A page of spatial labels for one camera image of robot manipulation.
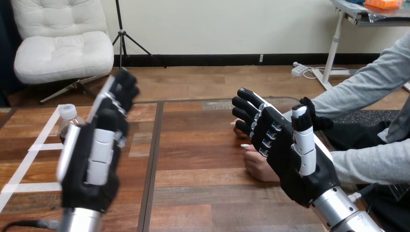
plastic water bottle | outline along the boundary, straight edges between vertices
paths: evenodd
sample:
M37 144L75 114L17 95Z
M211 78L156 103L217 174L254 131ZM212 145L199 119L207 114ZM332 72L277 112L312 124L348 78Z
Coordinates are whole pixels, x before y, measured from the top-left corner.
M59 136L61 142L64 143L65 136L68 132L70 124L74 124L78 127L85 125L85 120L77 115L77 110L73 104L66 104L60 106L59 113L61 117L61 124L59 126Z

tripod stand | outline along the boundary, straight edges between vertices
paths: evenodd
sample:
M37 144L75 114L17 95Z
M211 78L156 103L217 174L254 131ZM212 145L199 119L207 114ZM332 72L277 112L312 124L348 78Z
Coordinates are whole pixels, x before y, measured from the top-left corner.
M155 58L155 56L153 56L150 52L148 52L145 48L143 48L137 41L135 41L133 38L131 38L131 36L129 36L126 31L123 30L122 20L121 20L121 12L119 10L118 0L116 0L116 6L117 6L117 15L118 15L118 23L119 23L119 32L118 32L118 35L117 35L117 37L115 38L115 40L113 42L113 46L117 42L117 40L119 39L119 68L121 69L121 67L122 67L122 55L123 55L122 52L124 52L125 58L129 57L127 55L127 49L125 48L125 40L124 40L125 38L124 37L127 37L128 39L130 39L132 42L134 42L134 44L138 45L149 56L151 56L152 58ZM162 59L161 59L161 63L164 66L164 68L167 67L165 65L165 62Z

desk frame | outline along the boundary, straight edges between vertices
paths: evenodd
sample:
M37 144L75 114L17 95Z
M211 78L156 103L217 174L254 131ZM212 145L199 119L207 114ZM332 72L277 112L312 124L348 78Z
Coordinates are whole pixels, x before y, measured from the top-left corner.
M317 69L313 69L312 72L315 75L316 79L320 82L320 84L325 88L325 90L329 90L332 88L332 85L329 83L329 76L330 75L353 75L353 73L349 72L349 70L344 71L332 71L333 61L335 59L337 47L339 45L340 40L340 33L343 26L344 19L347 19L349 22L353 23L354 25L361 26L361 27L402 27L402 26L410 26L410 21L382 21L382 22L374 22L370 23L368 19L363 18L363 14L367 14L364 10L352 8L354 4L349 2L341 2L339 0L331 0L336 7L336 13L339 15L339 20L336 26L336 32L332 39L332 44L330 46L329 56L327 57L326 66L324 72ZM406 83L403 86L407 91L410 91L410 84Z

white cable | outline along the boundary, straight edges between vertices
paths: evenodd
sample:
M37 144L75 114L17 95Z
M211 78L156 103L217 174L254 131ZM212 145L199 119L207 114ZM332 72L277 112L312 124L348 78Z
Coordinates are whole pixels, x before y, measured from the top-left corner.
M303 73L303 76L304 76L305 78L307 78L307 79L316 79L316 77L308 77L308 76L306 76L305 73L307 73L307 72L311 72L311 73L312 73L312 70L314 70L314 69L317 69L317 70L319 70L319 71L324 71L324 68L325 68L325 67L308 67L308 66L306 66L306 68L307 68L307 70ZM331 68L331 70L349 70L349 69L345 69L345 68Z

black baseboard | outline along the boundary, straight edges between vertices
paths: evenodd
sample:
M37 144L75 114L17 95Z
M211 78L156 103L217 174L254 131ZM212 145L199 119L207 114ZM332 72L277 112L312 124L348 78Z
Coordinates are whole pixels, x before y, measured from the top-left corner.
M304 65L325 64L327 53L315 54L264 54L259 62L259 54L250 55L129 55L123 57L124 67L167 66L242 66L242 65ZM368 64L379 57L378 53L340 53L336 54L334 64ZM119 66L119 55L114 55L114 66Z

